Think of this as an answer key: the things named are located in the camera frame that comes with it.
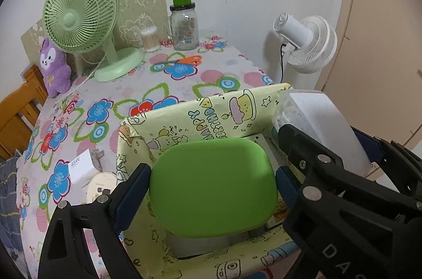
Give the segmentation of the cream bear compact mirror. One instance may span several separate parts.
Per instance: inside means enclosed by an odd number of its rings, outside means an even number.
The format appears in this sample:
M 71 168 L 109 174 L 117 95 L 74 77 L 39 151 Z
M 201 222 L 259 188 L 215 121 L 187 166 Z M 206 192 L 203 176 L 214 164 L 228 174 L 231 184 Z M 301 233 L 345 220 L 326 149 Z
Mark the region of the cream bear compact mirror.
M 87 203 L 95 201 L 104 192 L 111 193 L 117 186 L 116 175 L 112 172 L 96 174 L 87 186 Z

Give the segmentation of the green rounded pad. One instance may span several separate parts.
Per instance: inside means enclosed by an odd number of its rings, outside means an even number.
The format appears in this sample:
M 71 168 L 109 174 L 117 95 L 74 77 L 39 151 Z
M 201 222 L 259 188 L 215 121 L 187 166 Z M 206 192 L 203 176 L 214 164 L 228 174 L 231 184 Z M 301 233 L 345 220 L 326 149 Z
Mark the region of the green rounded pad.
M 170 233 L 213 238 L 258 228 L 277 205 L 275 174 L 252 140 L 182 143 L 152 167 L 150 203 Z

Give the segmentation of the white 45W charger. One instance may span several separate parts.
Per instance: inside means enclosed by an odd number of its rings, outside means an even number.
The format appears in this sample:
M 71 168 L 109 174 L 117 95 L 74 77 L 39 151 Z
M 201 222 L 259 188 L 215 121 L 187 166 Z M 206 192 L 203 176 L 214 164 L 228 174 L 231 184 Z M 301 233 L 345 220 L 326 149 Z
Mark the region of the white 45W charger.
M 87 185 L 91 179 L 102 171 L 95 152 L 86 149 L 69 163 L 71 184 L 79 187 Z

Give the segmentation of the white rectangular device box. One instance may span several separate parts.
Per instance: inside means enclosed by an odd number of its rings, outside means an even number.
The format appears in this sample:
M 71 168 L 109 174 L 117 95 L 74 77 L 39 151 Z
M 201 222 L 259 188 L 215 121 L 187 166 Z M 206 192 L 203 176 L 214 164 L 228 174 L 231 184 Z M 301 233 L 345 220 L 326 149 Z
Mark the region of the white rectangular device box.
M 258 144 L 266 153 L 270 164 L 272 166 L 274 174 L 276 174 L 277 169 L 280 167 L 279 161 L 281 157 L 277 155 L 274 144 L 271 140 L 266 138 L 263 134 L 255 134 L 247 137 L 248 140 L 252 140 L 254 143 Z M 285 217 L 287 216 L 287 205 L 285 204 L 284 199 L 277 190 L 277 205 L 275 208 L 272 217 L 265 224 L 267 229 L 274 228 L 275 226 L 280 225 Z

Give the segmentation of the grey plaid pillow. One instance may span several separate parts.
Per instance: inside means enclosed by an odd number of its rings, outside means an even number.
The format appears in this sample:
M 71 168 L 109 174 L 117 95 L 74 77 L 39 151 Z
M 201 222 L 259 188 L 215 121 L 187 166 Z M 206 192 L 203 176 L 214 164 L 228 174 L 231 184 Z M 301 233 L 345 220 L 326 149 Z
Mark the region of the grey plaid pillow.
M 22 252 L 20 213 L 16 205 L 16 156 L 1 163 L 1 242 L 15 253 Z

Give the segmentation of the yellow cartoon paper box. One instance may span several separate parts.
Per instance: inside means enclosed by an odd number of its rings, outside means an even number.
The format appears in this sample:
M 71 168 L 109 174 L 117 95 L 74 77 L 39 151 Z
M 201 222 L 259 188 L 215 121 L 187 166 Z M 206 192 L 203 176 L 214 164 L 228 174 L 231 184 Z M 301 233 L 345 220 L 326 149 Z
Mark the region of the yellow cartoon paper box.
M 126 118 L 117 180 L 152 171 L 124 232 L 143 278 L 267 278 L 298 246 L 269 226 L 279 201 L 262 143 L 289 84 L 199 97 Z

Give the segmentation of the beige door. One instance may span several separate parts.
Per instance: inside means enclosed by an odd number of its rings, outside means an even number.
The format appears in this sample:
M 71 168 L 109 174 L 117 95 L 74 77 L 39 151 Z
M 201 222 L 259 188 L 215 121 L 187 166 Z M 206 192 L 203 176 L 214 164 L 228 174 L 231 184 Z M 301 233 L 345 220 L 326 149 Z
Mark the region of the beige door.
M 318 81 L 350 125 L 421 146 L 421 0 L 343 0 L 338 51 Z

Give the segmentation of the floral tablecloth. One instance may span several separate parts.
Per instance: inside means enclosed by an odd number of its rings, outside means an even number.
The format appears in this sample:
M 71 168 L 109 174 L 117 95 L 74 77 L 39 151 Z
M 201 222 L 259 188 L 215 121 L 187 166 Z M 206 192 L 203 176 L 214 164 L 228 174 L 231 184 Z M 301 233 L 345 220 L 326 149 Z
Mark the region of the floral tablecloth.
M 202 63 L 157 64 L 200 55 Z M 166 41 L 110 82 L 80 77 L 45 102 L 17 166 L 16 205 L 30 278 L 38 278 L 45 235 L 61 201 L 87 203 L 87 185 L 71 184 L 69 163 L 89 149 L 101 172 L 124 182 L 140 163 L 192 141 L 241 138 L 272 130 L 285 84 L 275 84 L 216 35 L 194 50 Z

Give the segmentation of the white box inside paper box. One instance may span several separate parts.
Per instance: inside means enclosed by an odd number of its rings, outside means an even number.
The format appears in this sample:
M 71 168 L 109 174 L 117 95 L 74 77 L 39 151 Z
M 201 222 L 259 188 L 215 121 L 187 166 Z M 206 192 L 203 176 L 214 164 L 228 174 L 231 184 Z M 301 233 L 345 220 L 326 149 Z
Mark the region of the white box inside paper box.
M 174 258 L 185 259 L 226 251 L 230 246 L 241 243 L 250 238 L 250 232 L 242 232 L 213 238 L 186 238 L 167 231 L 166 243 Z

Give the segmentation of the white floor fan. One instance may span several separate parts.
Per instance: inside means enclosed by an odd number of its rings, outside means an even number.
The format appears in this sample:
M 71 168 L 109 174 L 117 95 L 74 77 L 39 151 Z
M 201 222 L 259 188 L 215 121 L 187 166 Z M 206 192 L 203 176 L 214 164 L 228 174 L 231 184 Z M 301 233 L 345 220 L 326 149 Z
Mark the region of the white floor fan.
M 288 13 L 281 13 L 273 23 L 273 31 L 281 37 L 281 82 L 294 89 L 313 89 L 317 79 L 310 82 L 333 59 L 338 46 L 338 36 L 328 21 L 317 15 L 300 20 Z

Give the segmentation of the orange scissors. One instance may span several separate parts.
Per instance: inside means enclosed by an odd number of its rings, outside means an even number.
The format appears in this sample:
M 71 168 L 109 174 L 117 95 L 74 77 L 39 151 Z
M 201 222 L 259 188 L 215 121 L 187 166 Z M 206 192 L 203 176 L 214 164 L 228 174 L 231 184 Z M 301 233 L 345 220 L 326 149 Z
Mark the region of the orange scissors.
M 178 60 L 157 62 L 157 64 L 189 64 L 192 66 L 197 66 L 201 63 L 202 63 L 202 57 L 200 55 L 185 57 Z

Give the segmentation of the purple plush bunny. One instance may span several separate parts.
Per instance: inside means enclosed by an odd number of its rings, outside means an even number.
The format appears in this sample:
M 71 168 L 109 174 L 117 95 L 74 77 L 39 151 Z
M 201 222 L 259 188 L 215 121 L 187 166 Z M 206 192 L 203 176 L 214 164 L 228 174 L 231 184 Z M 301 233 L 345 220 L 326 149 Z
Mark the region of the purple plush bunny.
M 43 40 L 39 52 L 39 64 L 48 96 L 56 97 L 69 90 L 71 67 L 67 64 L 66 53 L 48 37 Z

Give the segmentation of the glass mason jar mug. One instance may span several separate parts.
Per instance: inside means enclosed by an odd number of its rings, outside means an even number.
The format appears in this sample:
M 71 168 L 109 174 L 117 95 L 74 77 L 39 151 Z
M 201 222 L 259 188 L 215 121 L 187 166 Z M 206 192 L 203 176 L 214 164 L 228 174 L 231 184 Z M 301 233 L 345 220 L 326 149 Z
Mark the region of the glass mason jar mug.
M 192 0 L 172 0 L 170 32 L 175 50 L 194 50 L 199 45 L 199 29 L 195 3 Z

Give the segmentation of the cotton swab container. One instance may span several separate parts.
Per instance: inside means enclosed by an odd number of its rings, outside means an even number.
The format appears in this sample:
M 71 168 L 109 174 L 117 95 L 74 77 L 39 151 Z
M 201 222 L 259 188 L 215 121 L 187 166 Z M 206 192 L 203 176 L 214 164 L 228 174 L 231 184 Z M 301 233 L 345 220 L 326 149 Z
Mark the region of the cotton swab container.
M 146 53 L 155 52 L 160 48 L 158 28 L 155 25 L 140 30 L 142 44 Z

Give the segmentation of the green desk fan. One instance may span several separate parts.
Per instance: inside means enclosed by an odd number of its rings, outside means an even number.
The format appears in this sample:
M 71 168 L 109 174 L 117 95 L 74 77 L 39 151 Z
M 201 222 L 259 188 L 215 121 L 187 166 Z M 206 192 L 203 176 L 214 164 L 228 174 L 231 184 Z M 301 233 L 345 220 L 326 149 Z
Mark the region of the green desk fan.
M 60 50 L 84 54 L 101 49 L 104 59 L 94 70 L 98 82 L 117 79 L 145 58 L 142 48 L 115 49 L 113 31 L 119 0 L 46 0 L 43 24 L 46 36 Z

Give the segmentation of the beige patterned wall board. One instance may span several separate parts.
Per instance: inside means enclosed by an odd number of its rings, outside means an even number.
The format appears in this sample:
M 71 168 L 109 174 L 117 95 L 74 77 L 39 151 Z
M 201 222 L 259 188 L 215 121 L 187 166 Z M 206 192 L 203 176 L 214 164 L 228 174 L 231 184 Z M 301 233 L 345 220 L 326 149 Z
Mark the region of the beige patterned wall board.
M 155 25 L 160 41 L 170 36 L 169 8 L 166 0 L 119 0 L 117 23 L 113 31 L 116 50 L 125 47 L 141 47 L 140 31 Z M 30 64 L 39 66 L 39 51 L 46 36 L 42 18 L 22 36 L 26 56 Z M 102 60 L 104 52 L 98 48 L 81 55 L 68 54 L 67 63 L 72 72 L 81 73 Z

